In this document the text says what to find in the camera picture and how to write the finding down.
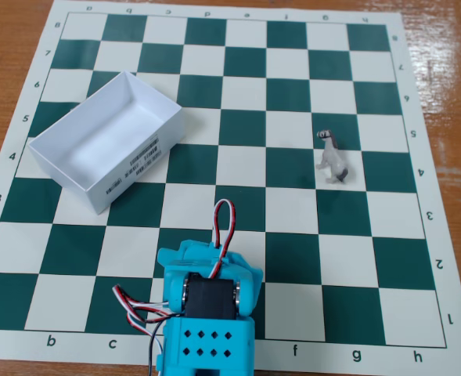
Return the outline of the cyan gripper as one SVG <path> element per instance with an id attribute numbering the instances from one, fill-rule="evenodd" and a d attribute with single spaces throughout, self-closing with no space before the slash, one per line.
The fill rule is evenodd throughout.
<path id="1" fill-rule="evenodd" d="M 158 262 L 164 267 L 164 282 L 174 278 L 186 278 L 189 273 L 198 273 L 205 278 L 222 279 L 249 279 L 251 314 L 257 303 L 263 281 L 263 271 L 250 267 L 243 257 L 235 252 L 229 252 L 221 261 L 219 271 L 213 275 L 213 268 L 219 260 L 220 250 L 213 243 L 204 243 L 196 240 L 184 240 L 178 250 L 161 248 L 158 253 Z"/>

